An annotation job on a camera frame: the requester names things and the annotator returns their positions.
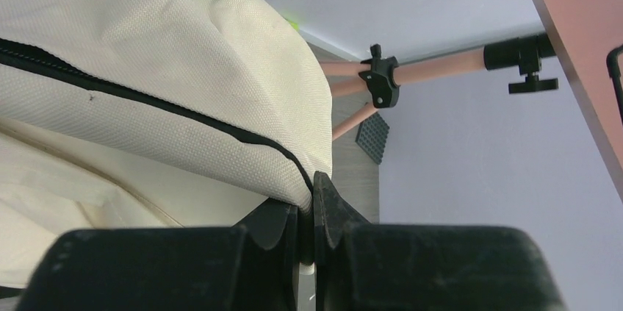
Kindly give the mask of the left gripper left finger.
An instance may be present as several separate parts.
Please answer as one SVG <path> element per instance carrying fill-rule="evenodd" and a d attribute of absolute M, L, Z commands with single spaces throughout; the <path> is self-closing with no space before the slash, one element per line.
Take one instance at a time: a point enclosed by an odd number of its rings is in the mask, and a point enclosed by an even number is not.
<path fill-rule="evenodd" d="M 19 310 L 294 310 L 298 209 L 266 200 L 233 226 L 83 229 L 59 237 Z"/>

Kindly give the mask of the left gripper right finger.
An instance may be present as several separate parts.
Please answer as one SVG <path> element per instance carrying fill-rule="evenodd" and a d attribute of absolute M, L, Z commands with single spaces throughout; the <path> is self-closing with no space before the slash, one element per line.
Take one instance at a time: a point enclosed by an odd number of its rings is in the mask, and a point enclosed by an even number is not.
<path fill-rule="evenodd" d="M 373 224 L 314 175 L 318 310 L 565 310 L 540 249 L 507 226 Z"/>

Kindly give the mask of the beige canvas backpack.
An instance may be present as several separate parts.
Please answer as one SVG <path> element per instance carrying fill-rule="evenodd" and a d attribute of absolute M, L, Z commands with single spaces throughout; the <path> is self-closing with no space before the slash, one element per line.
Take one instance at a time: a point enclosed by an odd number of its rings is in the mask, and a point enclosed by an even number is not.
<path fill-rule="evenodd" d="M 75 229 L 308 218 L 331 110 L 265 0 L 1 0 L 1 285 Z"/>

